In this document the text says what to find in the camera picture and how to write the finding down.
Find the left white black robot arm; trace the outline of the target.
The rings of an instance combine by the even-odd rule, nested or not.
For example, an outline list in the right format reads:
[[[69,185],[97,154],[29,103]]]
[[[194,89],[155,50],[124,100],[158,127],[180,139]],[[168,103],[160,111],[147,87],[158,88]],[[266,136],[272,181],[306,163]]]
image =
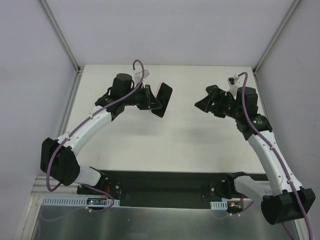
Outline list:
[[[147,70],[134,75],[117,74],[112,86],[97,99],[77,126],[56,139],[48,137],[43,141],[41,171],[64,186],[72,183],[88,185],[94,194],[102,194],[106,188],[102,174],[92,167],[79,165],[77,156],[86,143],[115,120],[126,106],[136,106],[139,110],[157,110],[164,106],[153,95],[150,85],[143,83],[148,76]]]

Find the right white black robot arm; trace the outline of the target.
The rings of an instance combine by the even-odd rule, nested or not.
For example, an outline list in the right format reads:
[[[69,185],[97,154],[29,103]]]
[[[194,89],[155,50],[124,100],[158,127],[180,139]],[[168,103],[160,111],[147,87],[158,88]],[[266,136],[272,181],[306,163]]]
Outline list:
[[[195,107],[219,118],[235,120],[237,129],[252,147],[269,181],[266,188],[247,173],[227,175],[216,188],[222,198],[242,194],[260,205],[265,220],[271,224],[302,219],[316,199],[311,188],[304,188],[281,156],[268,119],[258,112],[258,94],[252,87],[238,88],[236,95],[217,85],[206,88],[208,95]]]

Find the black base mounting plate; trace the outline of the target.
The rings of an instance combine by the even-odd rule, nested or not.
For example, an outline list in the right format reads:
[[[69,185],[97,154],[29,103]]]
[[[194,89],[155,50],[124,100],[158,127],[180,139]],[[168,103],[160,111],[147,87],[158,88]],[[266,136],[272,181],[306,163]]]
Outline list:
[[[97,189],[122,207],[209,209],[243,196],[230,191],[226,173],[103,170],[102,180]]]

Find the left aluminium frame post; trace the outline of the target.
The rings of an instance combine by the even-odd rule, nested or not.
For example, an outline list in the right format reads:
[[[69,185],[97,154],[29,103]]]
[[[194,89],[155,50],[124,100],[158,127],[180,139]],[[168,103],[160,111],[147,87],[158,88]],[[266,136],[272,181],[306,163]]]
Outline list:
[[[47,0],[38,0],[37,2],[39,4],[39,6],[41,7],[45,17],[47,18],[60,46],[62,47],[62,50],[66,54],[73,69],[75,70],[75,72],[77,74],[82,74],[83,68],[79,65],[78,61],[76,60],[75,55],[73,54],[73,52],[68,44],[68,41],[66,40],[48,1]]]

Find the aluminium frame post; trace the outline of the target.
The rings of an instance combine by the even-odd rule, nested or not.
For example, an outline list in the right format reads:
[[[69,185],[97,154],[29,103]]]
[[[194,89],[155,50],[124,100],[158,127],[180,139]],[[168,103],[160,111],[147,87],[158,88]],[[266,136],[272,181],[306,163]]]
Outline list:
[[[262,55],[260,56],[257,64],[253,68],[252,71],[253,71],[254,76],[256,76],[257,73],[259,72],[259,70],[262,68],[263,64],[267,60],[271,51],[275,47],[277,41],[280,39],[280,37],[283,34],[283,32],[285,31],[288,23],[290,22],[290,20],[292,19],[293,15],[295,14],[295,12],[297,11],[297,9],[299,8],[299,6],[301,5],[302,2],[303,2],[303,0],[293,0],[291,2],[289,8],[285,12],[282,20],[280,21],[279,25],[277,26],[275,32],[273,33],[273,35],[270,39],[270,41],[268,42],[266,48],[264,49]]]
[[[73,54],[73,52],[68,44],[68,41],[66,40],[48,1],[47,0],[38,0],[37,2],[39,4],[39,6],[41,7],[45,17],[47,18],[60,46],[62,47],[62,50],[66,54],[73,69],[75,70],[75,72],[77,74],[82,74],[83,68],[79,65],[78,61],[76,60],[75,55]]]

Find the right aluminium frame post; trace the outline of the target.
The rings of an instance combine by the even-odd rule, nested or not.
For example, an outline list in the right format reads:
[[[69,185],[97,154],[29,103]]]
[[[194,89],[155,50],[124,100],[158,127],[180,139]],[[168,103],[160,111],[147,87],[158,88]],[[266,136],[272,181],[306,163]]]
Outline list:
[[[297,11],[297,9],[299,8],[299,6],[301,5],[302,2],[303,2],[303,0],[293,0],[291,2],[289,8],[285,12],[282,20],[280,21],[279,25],[277,26],[275,32],[273,33],[273,35],[270,39],[270,41],[268,42],[266,48],[264,49],[262,55],[260,56],[257,64],[253,68],[252,71],[253,71],[254,76],[256,76],[257,73],[259,72],[259,70],[262,68],[263,64],[267,60],[271,51],[275,47],[277,41],[280,39],[280,37],[283,34],[283,32],[285,31],[288,23],[290,22],[290,20],[292,19],[293,15],[295,14],[295,12]]]

